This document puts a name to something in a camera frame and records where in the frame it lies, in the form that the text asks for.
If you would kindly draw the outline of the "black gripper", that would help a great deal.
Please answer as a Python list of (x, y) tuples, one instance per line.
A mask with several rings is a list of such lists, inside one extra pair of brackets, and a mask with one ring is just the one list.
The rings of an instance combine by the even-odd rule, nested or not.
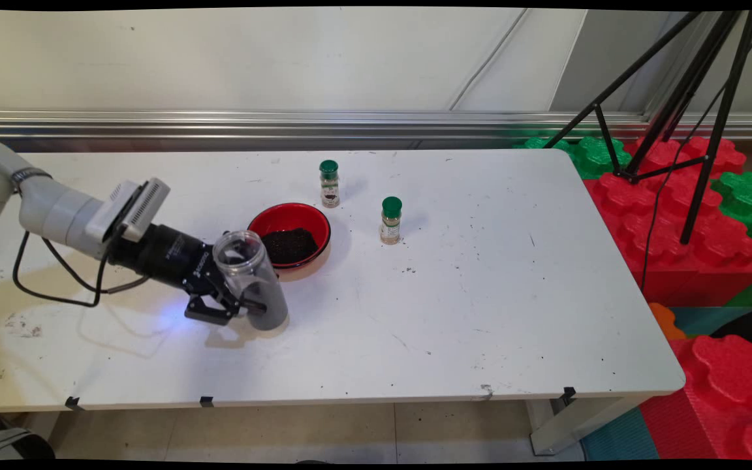
[[(233, 233), (224, 231), (222, 243), (227, 243)], [(211, 245), (165, 225), (150, 225), (137, 243), (119, 239), (110, 250), (110, 263), (184, 291), (189, 297), (185, 308), (188, 319), (227, 325), (242, 309), (266, 312), (266, 304), (230, 292), (215, 264)], [(205, 304), (206, 298), (219, 307)]]

